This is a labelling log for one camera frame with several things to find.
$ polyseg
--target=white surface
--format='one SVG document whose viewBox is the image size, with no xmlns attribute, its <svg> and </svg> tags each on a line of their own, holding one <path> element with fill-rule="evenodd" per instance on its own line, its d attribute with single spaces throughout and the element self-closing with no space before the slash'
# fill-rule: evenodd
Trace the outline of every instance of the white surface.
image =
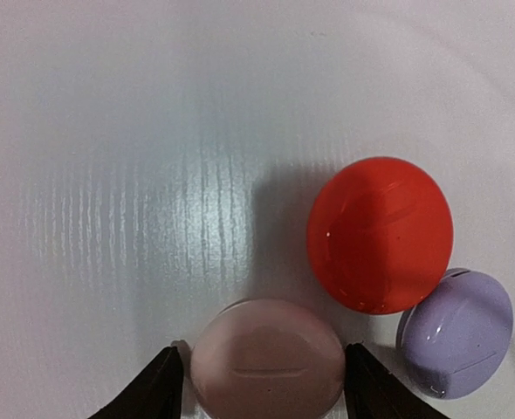
<svg viewBox="0 0 515 419">
<path fill-rule="evenodd" d="M 397 318 L 337 306 L 304 256 L 319 186 L 369 155 L 436 178 L 453 265 L 515 305 L 514 5 L 0 2 L 0 418 L 85 418 L 246 296 L 311 307 L 399 374 Z M 515 336 L 435 405 L 514 419 Z"/>
</svg>

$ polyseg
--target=wood grain texture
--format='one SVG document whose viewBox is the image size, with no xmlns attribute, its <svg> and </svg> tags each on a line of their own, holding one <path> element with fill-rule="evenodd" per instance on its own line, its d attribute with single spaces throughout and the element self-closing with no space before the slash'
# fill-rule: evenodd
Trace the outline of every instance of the wood grain texture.
<svg viewBox="0 0 515 419">
<path fill-rule="evenodd" d="M 243 298 L 307 306 L 403 377 L 398 318 L 336 305 L 306 262 L 313 198 L 370 155 L 435 177 L 453 265 L 515 307 L 515 10 L 1 2 L 0 419 L 88 417 Z M 515 418 L 515 339 L 480 391 L 432 403 Z"/>
</svg>

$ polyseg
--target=plastic toy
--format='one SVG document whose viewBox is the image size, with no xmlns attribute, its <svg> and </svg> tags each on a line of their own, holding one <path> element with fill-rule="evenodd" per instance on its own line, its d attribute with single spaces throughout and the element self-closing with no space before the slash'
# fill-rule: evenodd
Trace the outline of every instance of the plastic toy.
<svg viewBox="0 0 515 419">
<path fill-rule="evenodd" d="M 241 303 L 205 329 L 191 357 L 196 396 L 214 418 L 317 419 L 343 390 L 332 328 L 280 300 Z"/>
<path fill-rule="evenodd" d="M 341 170 L 319 193 L 307 228 L 319 282 L 341 304 L 397 313 L 425 299 L 450 261 L 450 208 L 417 166 L 374 157 Z"/>
<path fill-rule="evenodd" d="M 428 395 L 456 399 L 496 372 L 510 345 L 512 303 L 481 272 L 449 271 L 421 304 L 404 313 L 397 334 L 413 381 Z"/>
</svg>

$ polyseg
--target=red ball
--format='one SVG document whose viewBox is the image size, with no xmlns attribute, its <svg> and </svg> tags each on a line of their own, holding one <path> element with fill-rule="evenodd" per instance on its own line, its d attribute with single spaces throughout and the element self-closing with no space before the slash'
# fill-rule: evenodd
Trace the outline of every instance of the red ball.
<svg viewBox="0 0 515 419">
<path fill-rule="evenodd" d="M 319 193 L 307 249 L 319 282 L 369 314 L 420 303 L 450 261 L 453 223 L 436 182 L 417 166 L 374 157 L 341 170 Z"/>
</svg>

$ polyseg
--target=purple disc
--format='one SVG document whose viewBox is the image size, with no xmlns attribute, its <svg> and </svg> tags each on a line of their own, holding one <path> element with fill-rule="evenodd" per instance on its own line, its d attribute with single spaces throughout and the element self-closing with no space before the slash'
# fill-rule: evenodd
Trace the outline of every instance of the purple disc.
<svg viewBox="0 0 515 419">
<path fill-rule="evenodd" d="M 512 329 L 512 303 L 504 287 L 484 273 L 453 269 L 421 304 L 402 315 L 397 348 L 423 392 L 457 399 L 496 372 Z"/>
</svg>

